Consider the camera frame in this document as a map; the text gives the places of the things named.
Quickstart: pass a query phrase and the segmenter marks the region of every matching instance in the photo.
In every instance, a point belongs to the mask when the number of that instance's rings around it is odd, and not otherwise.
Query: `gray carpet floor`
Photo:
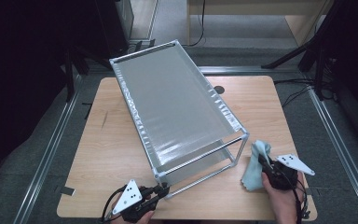
[[[197,66],[219,65],[260,65],[270,63],[283,56],[290,49],[224,49],[192,48],[186,49]],[[285,65],[295,65],[300,57]],[[90,105],[93,102],[99,82],[114,73],[90,62],[88,76],[78,91],[73,113],[64,130],[51,163],[46,180],[40,190],[28,223],[96,223],[95,218],[61,218],[56,209],[60,199],[57,187],[64,186],[69,174],[76,149],[86,124]],[[274,80],[302,78],[294,73],[268,73]],[[298,84],[277,85],[277,92],[283,103],[292,93],[304,86]],[[45,116],[40,120],[33,135],[16,148],[3,162],[0,169],[0,223],[12,223],[21,206],[24,194],[34,176],[48,141],[65,107],[66,91],[62,90]],[[339,105],[326,102],[331,115],[337,122],[346,144],[358,165],[358,144],[356,137]],[[318,218],[311,223],[358,223],[358,197],[351,186],[337,153],[314,108],[308,94],[302,94],[283,108],[291,130],[299,157],[315,170],[316,176],[307,180],[318,210]]]

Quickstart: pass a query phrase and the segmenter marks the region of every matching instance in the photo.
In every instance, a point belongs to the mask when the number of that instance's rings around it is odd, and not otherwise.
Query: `wooden desk in background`
[[[261,189],[247,191],[241,178],[256,140],[271,144],[270,156],[295,153],[296,148],[270,77],[207,77],[223,86],[223,99],[250,133],[237,166],[169,200],[160,200],[153,219],[266,220],[274,216]],[[116,189],[135,179],[152,187],[156,181],[130,112],[114,77],[102,80],[62,195],[60,217],[99,217]],[[310,220],[317,217],[309,196]]]
[[[311,36],[315,25],[333,0],[207,0],[205,15],[284,15],[299,46]],[[202,15],[202,0],[187,0],[187,44],[190,16]]]

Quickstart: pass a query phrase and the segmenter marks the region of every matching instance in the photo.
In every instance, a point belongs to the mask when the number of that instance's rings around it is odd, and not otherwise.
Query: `crumpled cloth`
[[[242,177],[242,184],[249,190],[262,189],[263,183],[261,178],[262,166],[258,162],[258,155],[263,155],[266,160],[269,160],[269,153],[271,145],[267,142],[256,140],[252,143],[251,161],[246,167],[245,174]]]

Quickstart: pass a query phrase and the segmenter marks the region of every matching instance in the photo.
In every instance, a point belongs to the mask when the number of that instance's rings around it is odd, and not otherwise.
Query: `person's right hand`
[[[263,186],[266,189],[269,196],[269,204],[274,212],[275,219],[279,224],[296,224],[297,212],[296,212],[296,198],[292,190],[281,190],[273,188],[269,183],[269,178],[265,173],[262,173]],[[298,181],[304,184],[303,174],[297,172]],[[304,201],[303,192],[299,189],[302,188],[297,183],[297,195],[301,203]]]

